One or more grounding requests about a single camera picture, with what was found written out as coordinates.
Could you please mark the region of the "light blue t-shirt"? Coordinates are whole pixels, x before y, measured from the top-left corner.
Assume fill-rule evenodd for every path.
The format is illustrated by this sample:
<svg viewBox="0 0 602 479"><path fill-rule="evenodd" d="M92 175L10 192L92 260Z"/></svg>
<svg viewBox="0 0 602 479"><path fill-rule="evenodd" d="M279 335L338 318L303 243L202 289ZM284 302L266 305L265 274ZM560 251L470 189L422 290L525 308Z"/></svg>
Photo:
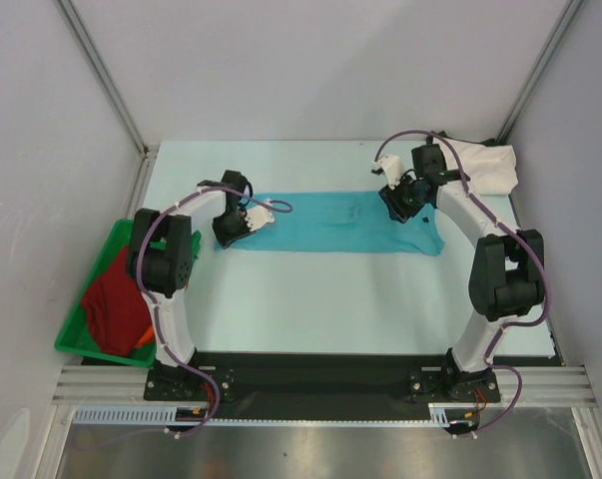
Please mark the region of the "light blue t-shirt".
<svg viewBox="0 0 602 479"><path fill-rule="evenodd" d="M236 241L255 251L398 253L438 256L444 249L435 210L424 207L406 223L393 221L376 192L264 193L257 198L293 206L275 222Z"/></svg>

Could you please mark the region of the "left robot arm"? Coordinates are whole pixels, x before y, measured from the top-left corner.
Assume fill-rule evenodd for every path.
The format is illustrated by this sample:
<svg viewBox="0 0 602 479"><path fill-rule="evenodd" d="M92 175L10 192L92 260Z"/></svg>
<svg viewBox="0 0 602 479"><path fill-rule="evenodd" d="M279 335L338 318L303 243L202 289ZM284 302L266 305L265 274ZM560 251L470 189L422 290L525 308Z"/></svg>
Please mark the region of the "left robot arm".
<svg viewBox="0 0 602 479"><path fill-rule="evenodd" d="M209 225L221 246L252 234L247 203L253 187L242 173L224 172L203 181L197 196L165 213L142 208L133 216L126 270L147 305L156 356L148 372L148 401L193 400L210 382L195 369L196 347L189 331L185 291L201 246L199 229Z"/></svg>

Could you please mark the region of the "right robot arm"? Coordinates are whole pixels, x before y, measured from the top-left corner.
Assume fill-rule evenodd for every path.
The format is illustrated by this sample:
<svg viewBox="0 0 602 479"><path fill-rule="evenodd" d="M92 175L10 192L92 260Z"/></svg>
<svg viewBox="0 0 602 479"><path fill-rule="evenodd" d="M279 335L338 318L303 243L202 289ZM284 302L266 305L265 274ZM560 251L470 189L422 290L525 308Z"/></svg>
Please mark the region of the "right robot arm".
<svg viewBox="0 0 602 479"><path fill-rule="evenodd" d="M494 397L496 347L506 331L541 304L546 286L544 239L536 230L516 231L479 198L460 165L446 162L439 146L412 150L411 169L396 155L376 154L372 171L386 179L379 195L392 220L406 223L427 207L448 216L474 248L468 280L473 311L458 341L434 372L410 375L411 399L466 403Z"/></svg>

